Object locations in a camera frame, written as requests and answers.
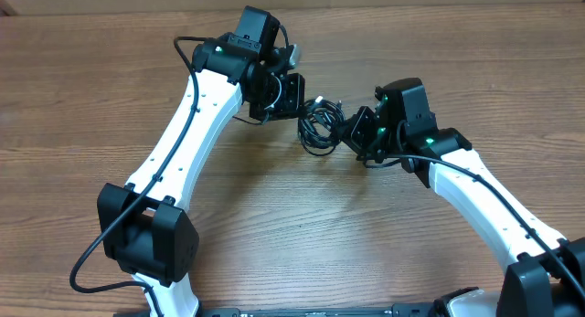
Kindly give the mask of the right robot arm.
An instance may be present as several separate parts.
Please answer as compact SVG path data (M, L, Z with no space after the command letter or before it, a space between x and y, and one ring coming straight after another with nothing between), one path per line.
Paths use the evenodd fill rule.
M581 316L584 241L569 240L526 209L488 170L472 144L441 129L418 78L375 90L378 105L344 121L340 140L367 166L401 164L461 214L495 256L501 290L442 295L429 316Z

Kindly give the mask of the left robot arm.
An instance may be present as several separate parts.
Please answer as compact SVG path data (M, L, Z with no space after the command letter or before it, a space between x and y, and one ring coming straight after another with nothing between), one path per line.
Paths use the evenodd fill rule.
M107 184L98 196L105 254L142 287L147 316L197 315L188 271L199 236L186 213L213 146L241 105L250 105L257 125L300 114L299 48L274 45L284 31L269 12L246 6L234 31L198 38L185 59L184 97L159 142L125 185Z

